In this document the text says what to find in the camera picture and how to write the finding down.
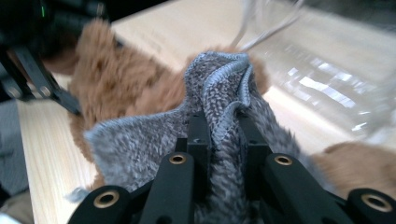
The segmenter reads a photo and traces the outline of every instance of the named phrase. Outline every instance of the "wooden surface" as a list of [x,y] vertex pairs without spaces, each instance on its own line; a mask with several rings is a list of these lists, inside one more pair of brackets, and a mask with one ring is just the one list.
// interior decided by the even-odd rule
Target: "wooden surface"
[[[232,42],[241,17],[239,3],[237,0],[169,2],[117,21],[113,28],[127,45],[137,46],[162,63],[178,70],[185,65],[188,56]],[[306,35],[303,30],[310,32],[305,45],[302,42],[299,46],[314,50],[318,54],[322,53],[322,57],[331,57],[332,62],[342,61],[352,70],[372,71],[373,68],[365,68],[364,66],[368,65],[362,64],[361,60],[366,57],[369,62],[375,55],[361,55],[359,59],[350,57],[354,48],[367,45],[373,54],[383,60],[381,64],[384,74],[395,71],[394,67],[389,65],[394,61],[394,57],[391,60],[389,56],[394,56],[396,50],[386,48],[386,43],[376,44],[378,38],[395,43],[394,36],[383,35],[356,22],[334,16],[318,17],[317,12],[307,9],[305,13],[311,21],[320,18],[320,22],[326,24],[325,30],[328,33],[323,33],[323,27],[318,23],[311,24],[304,20],[297,22],[290,29],[293,27],[295,32],[301,29],[299,35]],[[347,35],[346,30],[353,30],[354,34]],[[354,40],[351,38],[359,32],[361,42],[358,45],[353,44]],[[284,35],[280,35],[282,41],[288,41]],[[249,33],[247,39],[253,36],[253,33]],[[321,36],[326,41],[316,42],[315,38]],[[296,41],[302,38],[294,35],[293,39]],[[58,80],[62,85],[68,81],[64,77],[58,77]],[[274,109],[280,124],[296,135],[303,150],[308,153],[353,139],[352,135],[344,132],[337,124],[323,119],[279,88],[271,88],[264,98]],[[95,174],[93,166],[84,160],[74,145],[69,131],[69,120],[63,108],[48,101],[19,103],[19,113],[35,223],[66,223],[77,204],[69,203],[64,196],[73,189],[92,182]],[[395,144],[394,136],[396,135],[384,144]]]

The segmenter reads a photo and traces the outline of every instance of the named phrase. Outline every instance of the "gray towel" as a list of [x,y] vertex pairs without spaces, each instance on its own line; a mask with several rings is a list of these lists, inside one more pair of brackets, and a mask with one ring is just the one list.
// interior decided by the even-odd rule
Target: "gray towel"
[[257,221],[251,219],[253,206],[244,191],[238,111],[253,119],[274,152],[297,158],[325,189],[331,189],[291,134],[277,124],[257,91],[252,72],[245,53],[202,53],[186,71],[186,97],[178,108],[109,120],[86,132],[106,184],[133,191],[152,180],[162,157],[174,150],[177,138],[187,137],[190,115],[203,110],[214,151],[211,191],[205,205],[195,206],[195,223]]

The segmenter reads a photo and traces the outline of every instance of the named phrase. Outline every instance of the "screw hole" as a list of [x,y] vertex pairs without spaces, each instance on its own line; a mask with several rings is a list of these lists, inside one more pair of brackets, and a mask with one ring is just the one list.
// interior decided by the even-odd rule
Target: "screw hole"
[[293,161],[286,156],[277,156],[275,161],[281,165],[291,165]]
[[374,194],[363,194],[361,195],[361,200],[369,207],[380,212],[386,213],[393,210],[392,205],[388,201]]
[[179,164],[182,164],[182,163],[184,163],[186,161],[186,157],[181,155],[181,154],[178,154],[178,155],[175,155],[175,156],[169,158],[169,161],[172,164],[179,165]]
[[93,205],[97,208],[107,208],[116,203],[120,198],[120,195],[115,190],[109,190],[101,193],[93,201]]

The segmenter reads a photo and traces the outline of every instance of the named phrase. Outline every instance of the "gray fabric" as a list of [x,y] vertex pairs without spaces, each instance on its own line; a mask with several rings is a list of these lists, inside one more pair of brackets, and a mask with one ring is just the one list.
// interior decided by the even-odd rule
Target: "gray fabric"
[[206,52],[186,74],[186,97],[177,109],[150,116],[113,119],[86,133],[94,159],[108,185],[133,191],[155,177],[161,158],[174,150],[178,137],[187,137],[192,113],[204,110],[215,149],[210,169],[211,193],[195,206],[196,223],[247,223],[252,203],[246,200],[237,111],[255,121],[274,152],[299,159],[322,186],[329,189],[295,140],[276,122],[259,95],[245,53]]
[[15,100],[0,104],[0,183],[10,195],[29,186]]

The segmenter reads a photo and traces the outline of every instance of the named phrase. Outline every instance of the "brown plush toy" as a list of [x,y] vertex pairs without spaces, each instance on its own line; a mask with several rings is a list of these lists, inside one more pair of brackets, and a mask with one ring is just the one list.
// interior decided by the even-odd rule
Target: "brown plush toy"
[[[233,48],[213,48],[238,52]],[[81,106],[81,115],[70,115],[71,132],[84,157],[93,162],[84,131],[106,119],[168,111],[181,104],[185,95],[185,69],[175,72],[133,47],[117,47],[109,24],[92,21],[78,41],[79,57],[69,85]],[[196,55],[186,61],[186,68]],[[250,58],[261,94],[268,90],[268,76],[259,60]],[[104,185],[99,173],[90,189]]]
[[396,199],[396,153],[382,147],[347,142],[313,155],[338,195],[353,189],[376,189]]

